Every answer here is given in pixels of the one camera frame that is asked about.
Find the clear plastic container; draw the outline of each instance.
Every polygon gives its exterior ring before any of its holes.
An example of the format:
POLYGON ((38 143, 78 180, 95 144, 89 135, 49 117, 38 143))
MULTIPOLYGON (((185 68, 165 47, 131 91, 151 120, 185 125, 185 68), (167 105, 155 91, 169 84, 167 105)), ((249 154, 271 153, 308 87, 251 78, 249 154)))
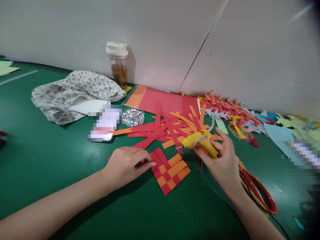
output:
POLYGON ((122 89, 127 88, 127 45, 119 42, 107 42, 106 52, 110 58, 113 80, 122 89))

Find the person's right hand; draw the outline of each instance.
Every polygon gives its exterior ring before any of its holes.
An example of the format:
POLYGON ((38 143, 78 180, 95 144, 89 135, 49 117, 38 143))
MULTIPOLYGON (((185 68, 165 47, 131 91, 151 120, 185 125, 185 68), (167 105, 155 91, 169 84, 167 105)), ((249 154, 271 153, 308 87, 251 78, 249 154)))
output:
POLYGON ((231 197, 231 195, 243 191, 239 175, 239 158, 234 152, 232 140, 219 128, 216 128, 216 130, 222 137, 224 143, 221 145, 213 140, 210 140, 210 143, 222 157, 212 159, 201 149, 195 149, 194 151, 207 165, 211 174, 220 184, 224 192, 231 197))

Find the white cloth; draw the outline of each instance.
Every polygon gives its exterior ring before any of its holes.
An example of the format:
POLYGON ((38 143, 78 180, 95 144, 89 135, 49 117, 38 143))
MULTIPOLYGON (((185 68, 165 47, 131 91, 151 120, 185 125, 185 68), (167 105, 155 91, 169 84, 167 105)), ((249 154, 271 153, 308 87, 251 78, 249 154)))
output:
POLYGON ((73 71, 65 79, 35 88, 31 100, 49 121, 66 124, 86 116, 69 110, 78 97, 114 102, 125 96, 118 84, 101 73, 73 71))

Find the green table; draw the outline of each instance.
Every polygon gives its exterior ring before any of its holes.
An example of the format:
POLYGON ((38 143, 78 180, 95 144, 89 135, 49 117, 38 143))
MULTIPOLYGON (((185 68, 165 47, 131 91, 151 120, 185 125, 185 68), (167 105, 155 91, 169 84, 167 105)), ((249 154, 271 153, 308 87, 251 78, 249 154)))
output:
MULTIPOLYGON (((0 150, 0 219, 102 169, 116 148, 144 139, 124 135, 112 144, 93 143, 87 141, 93 119, 84 117, 67 126, 49 122, 30 100, 31 91, 63 79, 71 71, 18 62, 13 66, 21 69, 0 77, 0 82, 32 70, 38 72, 0 86, 0 130, 8 133, 7 145, 0 150)), ((147 122, 154 121, 152 115, 146 113, 147 122)), ((209 117, 205 124, 211 124, 209 117)), ((248 171, 273 196, 279 209, 276 219, 291 239, 301 237, 303 231, 292 215, 309 227, 300 203, 313 200, 308 193, 313 183, 310 173, 297 169, 264 135, 256 135, 260 148, 230 136, 248 171)), ((147 150, 159 147, 161 142, 155 141, 147 150)), ((168 159, 176 154, 174 147, 163 152, 168 159)), ((223 197, 202 183, 195 153, 184 152, 191 173, 167 197, 149 170, 79 213, 52 238, 249 239, 223 197)))

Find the white bottle cap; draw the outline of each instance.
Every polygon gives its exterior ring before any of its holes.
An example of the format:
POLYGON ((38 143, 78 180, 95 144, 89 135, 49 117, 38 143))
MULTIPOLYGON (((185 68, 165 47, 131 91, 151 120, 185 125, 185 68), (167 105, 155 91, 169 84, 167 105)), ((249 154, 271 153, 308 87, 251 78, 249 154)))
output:
POLYGON ((119 42, 107 42, 106 52, 115 56, 127 56, 127 44, 119 42))

